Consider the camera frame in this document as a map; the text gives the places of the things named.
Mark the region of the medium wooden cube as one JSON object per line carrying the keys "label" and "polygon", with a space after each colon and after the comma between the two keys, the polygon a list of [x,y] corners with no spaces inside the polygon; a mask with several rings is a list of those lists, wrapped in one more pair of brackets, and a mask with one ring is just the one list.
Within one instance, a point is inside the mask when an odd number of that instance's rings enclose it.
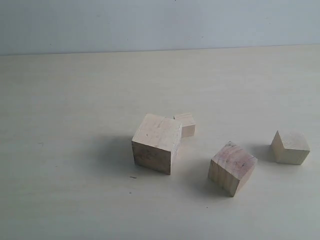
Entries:
{"label": "medium wooden cube", "polygon": [[258,160],[229,141],[210,160],[208,179],[234,197],[249,180]]}

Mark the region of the small wooden cube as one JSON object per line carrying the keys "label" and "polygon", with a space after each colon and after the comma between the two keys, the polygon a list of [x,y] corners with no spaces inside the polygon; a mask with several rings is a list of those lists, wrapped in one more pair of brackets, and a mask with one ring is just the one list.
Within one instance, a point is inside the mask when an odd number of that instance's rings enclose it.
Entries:
{"label": "small wooden cube", "polygon": [[173,116],[173,119],[180,121],[182,124],[182,138],[192,137],[195,135],[196,122],[190,112],[176,114]]}

